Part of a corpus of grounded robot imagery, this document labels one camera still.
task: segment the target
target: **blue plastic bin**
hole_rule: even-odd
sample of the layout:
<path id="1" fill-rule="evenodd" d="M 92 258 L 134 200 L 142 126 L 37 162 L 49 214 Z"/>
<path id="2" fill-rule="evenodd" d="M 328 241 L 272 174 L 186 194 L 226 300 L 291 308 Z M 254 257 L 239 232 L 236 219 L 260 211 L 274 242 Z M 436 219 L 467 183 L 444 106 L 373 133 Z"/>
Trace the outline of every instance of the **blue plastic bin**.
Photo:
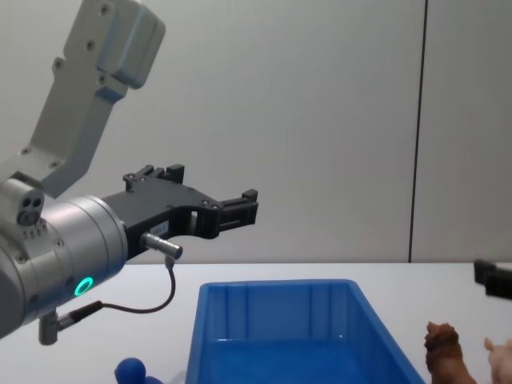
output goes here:
<path id="1" fill-rule="evenodd" d="M 355 282 L 201 288 L 186 384 L 424 384 Z"/>

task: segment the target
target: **blue ball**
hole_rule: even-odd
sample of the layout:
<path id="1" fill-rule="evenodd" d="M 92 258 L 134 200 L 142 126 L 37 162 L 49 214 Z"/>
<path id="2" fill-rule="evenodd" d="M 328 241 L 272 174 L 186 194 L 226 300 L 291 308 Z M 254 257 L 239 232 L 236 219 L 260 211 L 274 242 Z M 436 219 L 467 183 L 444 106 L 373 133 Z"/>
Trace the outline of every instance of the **blue ball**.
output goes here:
<path id="1" fill-rule="evenodd" d="M 144 384 L 163 384 L 160 380 L 156 378 L 152 378 L 151 376 L 148 376 L 146 380 L 144 381 Z"/>
<path id="2" fill-rule="evenodd" d="M 137 358 L 127 358 L 115 369 L 118 384 L 144 384 L 146 367 Z"/>

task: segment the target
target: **white wall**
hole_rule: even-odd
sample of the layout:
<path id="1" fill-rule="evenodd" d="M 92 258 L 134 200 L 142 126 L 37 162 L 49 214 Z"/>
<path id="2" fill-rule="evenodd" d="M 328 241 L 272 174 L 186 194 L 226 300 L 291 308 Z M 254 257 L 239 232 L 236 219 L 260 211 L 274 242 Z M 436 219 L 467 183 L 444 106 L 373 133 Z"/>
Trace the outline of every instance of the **white wall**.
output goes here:
<path id="1" fill-rule="evenodd" d="M 413 261 L 512 259 L 512 2 L 430 0 Z"/>
<path id="2" fill-rule="evenodd" d="M 185 262 L 407 260 L 423 0 L 145 3 L 167 24 L 154 70 L 67 197 L 180 162 L 214 198 L 261 196 L 256 226 L 175 239 Z M 28 141 L 78 6 L 2 3 L 0 159 Z"/>

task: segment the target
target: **table surface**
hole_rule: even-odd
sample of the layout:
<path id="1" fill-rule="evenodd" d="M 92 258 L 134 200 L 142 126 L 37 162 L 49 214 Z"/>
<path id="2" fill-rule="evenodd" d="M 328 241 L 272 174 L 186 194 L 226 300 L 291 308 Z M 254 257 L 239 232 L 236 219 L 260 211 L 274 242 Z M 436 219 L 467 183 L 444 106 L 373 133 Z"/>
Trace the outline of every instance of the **table surface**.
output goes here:
<path id="1" fill-rule="evenodd" d="M 114 383 L 127 357 L 146 364 L 165 384 L 184 381 L 199 287 L 205 282 L 348 278 L 356 281 L 426 382 L 423 338 L 428 321 L 450 322 L 459 332 L 466 364 L 488 383 L 483 339 L 512 337 L 512 302 L 487 298 L 470 264 L 259 264 L 176 266 L 177 295 L 157 314 L 103 310 L 61 332 L 55 346 L 38 344 L 33 322 L 0 341 L 0 382 Z M 169 293 L 163 266 L 127 266 L 115 278 L 59 309 L 60 314 L 103 300 L 151 307 Z"/>

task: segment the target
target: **robotic arm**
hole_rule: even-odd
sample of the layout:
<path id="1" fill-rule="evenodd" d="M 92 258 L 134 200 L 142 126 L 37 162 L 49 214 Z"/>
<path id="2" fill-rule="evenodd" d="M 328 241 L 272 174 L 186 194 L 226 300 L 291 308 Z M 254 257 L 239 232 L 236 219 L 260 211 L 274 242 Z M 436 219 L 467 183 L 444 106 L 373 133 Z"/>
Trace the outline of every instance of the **robotic arm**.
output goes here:
<path id="1" fill-rule="evenodd" d="M 512 300 L 512 270 L 498 268 L 485 260 L 473 263 L 474 281 L 486 288 L 487 296 Z"/>
<path id="2" fill-rule="evenodd" d="M 258 192 L 217 201 L 184 186 L 184 166 L 146 166 L 104 199 L 57 198 L 88 170 L 113 105 L 147 79 L 164 24 L 135 0 L 83 0 L 30 144 L 0 165 L 0 338 L 40 318 L 148 249 L 173 260 L 177 235 L 216 238 L 255 223 Z"/>

